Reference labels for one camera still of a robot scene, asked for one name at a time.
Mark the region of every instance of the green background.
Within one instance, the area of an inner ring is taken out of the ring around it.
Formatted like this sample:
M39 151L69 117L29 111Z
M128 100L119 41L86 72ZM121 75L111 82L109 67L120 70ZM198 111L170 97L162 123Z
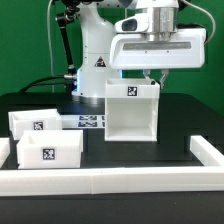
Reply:
M205 47L206 63L200 69L171 70L163 92L186 93L199 99L224 115L224 2L221 0L192 0L208 10L216 19L214 39ZM23 86L50 76L50 60L47 41L48 0L11 0L1 2L0 14L0 95L17 92ZM66 73L66 61L61 36L54 22L54 15L64 6L57 3L52 13L52 44L55 59L55 75ZM124 17L123 9L100 9L102 17L116 22ZM179 13L179 22L196 22L204 25L209 34L211 21L201 12L186 8ZM82 37L78 22L68 27L75 66L82 63ZM126 77L136 77L139 72L125 72ZM152 76L158 78L159 71ZM35 87L31 91L51 91L49 87Z

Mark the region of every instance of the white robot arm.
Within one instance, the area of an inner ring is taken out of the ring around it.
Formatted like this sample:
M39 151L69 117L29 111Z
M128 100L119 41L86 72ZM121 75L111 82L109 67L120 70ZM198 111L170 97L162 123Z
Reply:
M83 64L77 71L75 98L104 99L106 80L119 78L120 70L143 70L149 75L151 69L161 69L164 81L168 69L203 65L206 31L177 29L177 0L87 3L80 4L76 13L82 29ZM129 8L136 14L114 27L99 16L98 7Z

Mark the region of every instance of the black tabletop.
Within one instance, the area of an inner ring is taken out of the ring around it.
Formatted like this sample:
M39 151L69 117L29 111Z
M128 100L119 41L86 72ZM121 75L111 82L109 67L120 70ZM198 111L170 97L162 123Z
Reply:
M64 94L6 94L0 134L10 136L8 111L57 108L61 115L103 115L104 105L79 104ZM82 168L201 166L189 151L202 135L224 152L224 118L184 94L161 94L158 141L105 142L103 129L84 130ZM15 146L3 169L16 169ZM222 223L223 192L2 197L1 223Z

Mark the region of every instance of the qr code marker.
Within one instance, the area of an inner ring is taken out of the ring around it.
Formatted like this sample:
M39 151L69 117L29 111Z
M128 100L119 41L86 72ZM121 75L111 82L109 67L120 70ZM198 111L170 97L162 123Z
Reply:
M34 122L33 123L33 129L35 131L41 131L44 130L44 123L43 122Z
M138 88L129 86L128 87L128 96L138 96Z
M43 160L55 160L55 149L43 149Z

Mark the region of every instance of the open box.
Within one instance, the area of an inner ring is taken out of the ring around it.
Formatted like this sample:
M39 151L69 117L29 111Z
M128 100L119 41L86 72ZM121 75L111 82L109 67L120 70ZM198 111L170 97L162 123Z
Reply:
M79 168L83 131L25 131L17 144L19 169Z
M157 141L159 94L159 84L150 79L109 79L105 140Z
M61 130L61 117L56 109L9 112L9 128L14 140L25 130Z

